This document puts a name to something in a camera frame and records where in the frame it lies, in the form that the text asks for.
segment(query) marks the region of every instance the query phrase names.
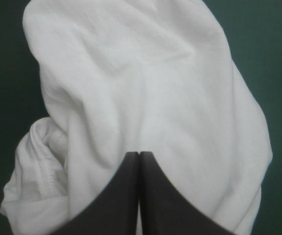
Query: black object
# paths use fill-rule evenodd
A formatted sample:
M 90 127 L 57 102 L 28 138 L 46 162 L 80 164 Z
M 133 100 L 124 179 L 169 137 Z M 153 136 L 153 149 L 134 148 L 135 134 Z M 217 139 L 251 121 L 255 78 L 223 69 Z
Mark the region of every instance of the black object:
M 153 153 L 141 152 L 143 235 L 232 235 L 190 204 L 171 184 Z
M 127 152 L 100 195 L 51 235 L 135 235 L 139 160 L 137 152 Z

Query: white garment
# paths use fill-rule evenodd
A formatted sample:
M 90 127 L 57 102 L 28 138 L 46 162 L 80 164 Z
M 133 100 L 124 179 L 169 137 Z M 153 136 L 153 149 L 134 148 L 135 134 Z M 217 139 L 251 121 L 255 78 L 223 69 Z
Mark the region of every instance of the white garment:
M 201 0 L 32 0 L 23 27 L 50 117 L 20 141 L 4 188 L 14 234 L 72 219 L 128 151 L 153 152 L 189 202 L 250 234 L 268 128 Z

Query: crumpled shirt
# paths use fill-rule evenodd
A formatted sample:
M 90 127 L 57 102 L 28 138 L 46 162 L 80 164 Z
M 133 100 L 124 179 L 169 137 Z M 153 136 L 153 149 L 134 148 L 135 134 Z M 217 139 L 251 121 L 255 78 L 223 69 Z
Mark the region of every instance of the crumpled shirt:
M 153 152 L 192 205 L 250 234 L 272 160 L 267 123 L 203 1 L 32 0 L 23 27 L 49 117 L 19 142 L 4 187 L 15 235 L 74 218 L 128 151 Z

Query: white fabric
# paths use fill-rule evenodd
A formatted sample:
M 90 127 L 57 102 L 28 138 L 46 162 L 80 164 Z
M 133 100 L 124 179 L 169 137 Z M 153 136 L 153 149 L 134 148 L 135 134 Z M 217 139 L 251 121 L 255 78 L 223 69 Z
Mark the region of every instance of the white fabric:
M 4 188 L 14 234 L 72 219 L 128 151 L 153 152 L 194 206 L 250 234 L 268 128 L 201 0 L 32 0 L 23 26 L 50 117 L 20 141 Z

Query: green wall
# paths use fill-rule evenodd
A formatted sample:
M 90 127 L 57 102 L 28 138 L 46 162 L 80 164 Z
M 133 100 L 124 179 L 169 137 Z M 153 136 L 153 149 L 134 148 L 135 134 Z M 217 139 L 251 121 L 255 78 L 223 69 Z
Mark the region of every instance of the green wall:
M 0 1 L 0 202 L 19 140 L 47 116 L 38 64 L 27 47 L 27 0 Z M 205 0 L 226 32 L 232 57 L 267 119 L 273 150 L 252 235 L 282 235 L 282 0 Z M 0 215 L 0 235 L 11 234 Z

